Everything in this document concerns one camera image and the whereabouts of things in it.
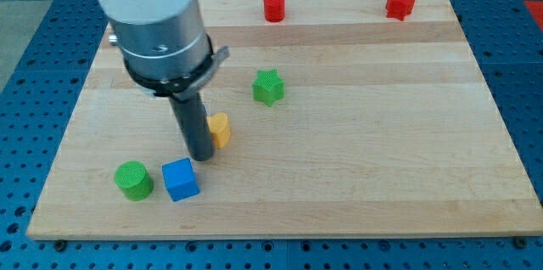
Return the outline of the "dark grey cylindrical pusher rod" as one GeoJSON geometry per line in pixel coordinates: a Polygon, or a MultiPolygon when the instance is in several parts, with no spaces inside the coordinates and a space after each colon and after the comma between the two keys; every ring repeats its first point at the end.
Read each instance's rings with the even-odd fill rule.
{"type": "Polygon", "coordinates": [[[195,93],[184,99],[171,95],[169,101],[192,159],[209,160],[215,153],[215,146],[200,95],[195,93]]]}

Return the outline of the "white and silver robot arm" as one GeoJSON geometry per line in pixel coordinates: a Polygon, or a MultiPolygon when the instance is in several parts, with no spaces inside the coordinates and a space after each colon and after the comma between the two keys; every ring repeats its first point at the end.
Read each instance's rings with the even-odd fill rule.
{"type": "Polygon", "coordinates": [[[189,154],[206,161],[215,147],[200,90],[228,58],[214,49],[199,0],[98,0],[132,80],[168,98],[189,154]]]}

